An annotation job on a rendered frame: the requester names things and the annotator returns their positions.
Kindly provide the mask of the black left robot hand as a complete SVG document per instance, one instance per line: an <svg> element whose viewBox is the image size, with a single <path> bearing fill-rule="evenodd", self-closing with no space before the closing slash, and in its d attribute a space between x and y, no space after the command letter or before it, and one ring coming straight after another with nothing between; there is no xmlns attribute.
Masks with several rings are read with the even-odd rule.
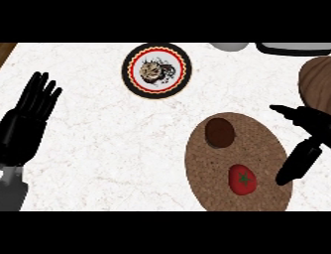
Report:
<svg viewBox="0 0 331 254"><path fill-rule="evenodd" d="M0 120L0 167L24 166L34 158L61 93L49 74L36 71Z"/></svg>

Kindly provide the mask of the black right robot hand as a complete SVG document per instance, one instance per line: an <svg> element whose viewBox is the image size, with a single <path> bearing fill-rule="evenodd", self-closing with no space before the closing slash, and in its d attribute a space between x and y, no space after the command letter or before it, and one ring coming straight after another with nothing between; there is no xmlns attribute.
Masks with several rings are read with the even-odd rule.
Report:
<svg viewBox="0 0 331 254"><path fill-rule="evenodd" d="M310 134L310 137L297 144L278 171L275 181L284 186L303 178L321 156L321 145L331 149L331 115L306 106L290 108L284 105L270 105L269 108Z"/></svg>

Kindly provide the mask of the round woven brown placemat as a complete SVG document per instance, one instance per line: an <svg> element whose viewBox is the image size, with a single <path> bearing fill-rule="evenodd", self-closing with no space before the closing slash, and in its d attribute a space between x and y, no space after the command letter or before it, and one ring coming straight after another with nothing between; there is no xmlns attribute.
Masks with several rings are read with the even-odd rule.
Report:
<svg viewBox="0 0 331 254"><path fill-rule="evenodd" d="M228 148L205 140L205 125L225 118L236 138ZM197 126L186 145L186 176L194 195L208 211L285 211L293 183L279 186L275 176L287 159L279 141L264 125L248 116L226 112L210 116ZM256 191L236 195L229 187L229 169L244 165L256 175Z"/></svg>

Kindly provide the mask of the red tomato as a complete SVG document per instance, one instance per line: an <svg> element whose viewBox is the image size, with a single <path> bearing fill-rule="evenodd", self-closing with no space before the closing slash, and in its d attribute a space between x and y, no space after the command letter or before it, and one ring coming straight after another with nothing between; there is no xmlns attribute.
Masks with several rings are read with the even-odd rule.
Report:
<svg viewBox="0 0 331 254"><path fill-rule="evenodd" d="M229 187L236 195L247 195L256 191L256 175L247 166L231 166Z"/></svg>

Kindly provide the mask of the black-rimmed patterned bowl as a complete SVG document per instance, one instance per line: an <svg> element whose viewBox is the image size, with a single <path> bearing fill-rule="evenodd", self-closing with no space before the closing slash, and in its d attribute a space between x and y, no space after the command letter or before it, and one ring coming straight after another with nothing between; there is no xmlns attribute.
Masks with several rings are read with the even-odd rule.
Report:
<svg viewBox="0 0 331 254"><path fill-rule="evenodd" d="M174 44L142 44L124 58L121 79L127 89L143 98L163 99L176 95L191 75L189 56Z"/></svg>

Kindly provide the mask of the brown wooden cutting board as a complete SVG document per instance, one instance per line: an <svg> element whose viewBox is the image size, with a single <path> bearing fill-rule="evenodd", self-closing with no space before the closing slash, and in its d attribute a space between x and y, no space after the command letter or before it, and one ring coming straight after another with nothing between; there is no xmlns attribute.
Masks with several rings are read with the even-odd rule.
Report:
<svg viewBox="0 0 331 254"><path fill-rule="evenodd" d="M318 57L303 65L298 93L304 105L331 115L331 57Z"/></svg>

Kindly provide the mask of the dark brown round object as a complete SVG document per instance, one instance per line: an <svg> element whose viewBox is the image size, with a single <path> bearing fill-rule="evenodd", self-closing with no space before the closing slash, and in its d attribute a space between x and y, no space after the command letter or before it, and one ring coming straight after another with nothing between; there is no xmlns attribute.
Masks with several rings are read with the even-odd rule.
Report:
<svg viewBox="0 0 331 254"><path fill-rule="evenodd" d="M205 125L205 140L214 148L228 148L236 133L232 123L225 118L213 118Z"/></svg>

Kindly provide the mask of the grey black-rimmed appliance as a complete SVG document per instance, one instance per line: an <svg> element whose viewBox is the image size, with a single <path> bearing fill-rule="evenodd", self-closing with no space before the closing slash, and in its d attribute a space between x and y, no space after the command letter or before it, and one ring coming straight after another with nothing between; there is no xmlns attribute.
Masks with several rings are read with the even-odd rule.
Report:
<svg viewBox="0 0 331 254"><path fill-rule="evenodd" d="M331 43L257 43L256 48L270 55L315 57L331 54Z"/></svg>

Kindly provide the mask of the pale grey round object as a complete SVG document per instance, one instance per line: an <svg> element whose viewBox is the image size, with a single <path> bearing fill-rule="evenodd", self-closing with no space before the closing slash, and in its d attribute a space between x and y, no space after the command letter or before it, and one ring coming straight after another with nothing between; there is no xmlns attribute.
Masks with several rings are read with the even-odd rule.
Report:
<svg viewBox="0 0 331 254"><path fill-rule="evenodd" d="M225 52L238 52L248 46L248 43L213 43L213 46Z"/></svg>

